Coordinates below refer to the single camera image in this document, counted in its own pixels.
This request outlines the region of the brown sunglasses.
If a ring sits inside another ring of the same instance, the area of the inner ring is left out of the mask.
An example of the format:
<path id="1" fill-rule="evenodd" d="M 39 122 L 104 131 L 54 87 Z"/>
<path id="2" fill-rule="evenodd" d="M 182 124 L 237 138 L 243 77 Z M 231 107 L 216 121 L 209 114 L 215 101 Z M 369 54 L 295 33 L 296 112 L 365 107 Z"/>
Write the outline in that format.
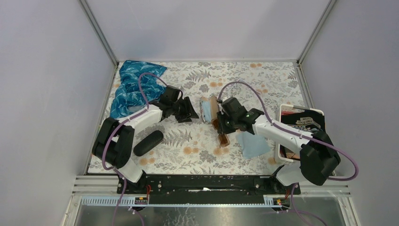
<path id="1" fill-rule="evenodd" d="M 217 139 L 219 141 L 220 147 L 227 147 L 230 144 L 228 136 L 222 132 L 220 127 L 218 113 L 220 112 L 217 97 L 212 95 L 210 97 L 210 111 L 211 111 L 211 124 L 213 128 L 217 131 Z"/>

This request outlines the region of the small light blue cloth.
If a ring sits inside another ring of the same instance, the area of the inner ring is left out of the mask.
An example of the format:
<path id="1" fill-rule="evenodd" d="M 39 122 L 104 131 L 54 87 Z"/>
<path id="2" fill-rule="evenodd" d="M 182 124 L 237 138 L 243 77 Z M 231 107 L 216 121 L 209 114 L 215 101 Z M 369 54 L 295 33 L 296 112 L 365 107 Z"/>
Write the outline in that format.
<path id="1" fill-rule="evenodd" d="M 212 121 L 211 104 L 209 101 L 201 101 L 201 115 L 204 122 L 210 123 Z"/>

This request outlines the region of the flag pattern glasses case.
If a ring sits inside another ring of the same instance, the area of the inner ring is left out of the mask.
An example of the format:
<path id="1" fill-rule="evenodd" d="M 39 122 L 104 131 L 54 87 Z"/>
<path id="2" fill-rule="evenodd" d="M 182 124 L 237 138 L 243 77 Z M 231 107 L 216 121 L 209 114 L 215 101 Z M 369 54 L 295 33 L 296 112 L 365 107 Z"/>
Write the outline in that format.
<path id="1" fill-rule="evenodd" d="M 201 97 L 199 102 L 202 120 L 205 123 L 211 123 L 217 118 L 217 113 L 219 112 L 217 97 L 215 95 L 212 95 L 209 98 Z"/>

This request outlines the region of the black glasses case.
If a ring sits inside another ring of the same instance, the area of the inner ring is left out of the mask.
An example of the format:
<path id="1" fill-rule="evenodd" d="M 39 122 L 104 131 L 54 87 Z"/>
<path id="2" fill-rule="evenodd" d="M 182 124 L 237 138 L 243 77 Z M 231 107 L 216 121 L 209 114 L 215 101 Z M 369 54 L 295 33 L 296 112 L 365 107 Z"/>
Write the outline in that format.
<path id="1" fill-rule="evenodd" d="M 133 148 L 133 153 L 135 156 L 143 156 L 158 144 L 160 144 L 164 139 L 164 135 L 160 130 L 156 130 L 145 137 L 142 141 L 137 143 Z"/>

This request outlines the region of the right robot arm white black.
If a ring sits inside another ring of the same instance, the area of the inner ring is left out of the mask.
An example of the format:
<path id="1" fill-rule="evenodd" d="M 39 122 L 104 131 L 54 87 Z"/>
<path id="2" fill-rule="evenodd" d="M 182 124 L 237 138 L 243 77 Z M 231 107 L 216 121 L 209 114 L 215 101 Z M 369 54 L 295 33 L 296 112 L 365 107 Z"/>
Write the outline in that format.
<path id="1" fill-rule="evenodd" d="M 217 120 L 219 134 L 230 134 L 239 129 L 271 139 L 299 155 L 298 161 L 283 165 L 273 173 L 270 188 L 276 194 L 281 194 L 288 186 L 302 181 L 321 186 L 341 162 L 325 132 L 312 133 L 295 129 L 267 118 L 258 109 L 252 108 L 248 111 L 234 97 L 221 103 Z"/>

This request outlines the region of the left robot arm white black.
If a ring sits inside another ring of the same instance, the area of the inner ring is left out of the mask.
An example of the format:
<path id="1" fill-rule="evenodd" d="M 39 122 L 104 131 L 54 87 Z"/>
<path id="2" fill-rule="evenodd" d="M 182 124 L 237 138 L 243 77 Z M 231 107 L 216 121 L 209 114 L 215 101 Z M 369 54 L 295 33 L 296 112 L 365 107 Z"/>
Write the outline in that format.
<path id="1" fill-rule="evenodd" d="M 183 97 L 181 90 L 167 86 L 156 100 L 130 116 L 114 119 L 106 118 L 96 137 L 92 154 L 110 164 L 123 178 L 128 180 L 128 188 L 139 194 L 145 190 L 143 170 L 131 159 L 135 133 L 174 116 L 178 123 L 191 122 L 199 118 L 189 97 Z"/>

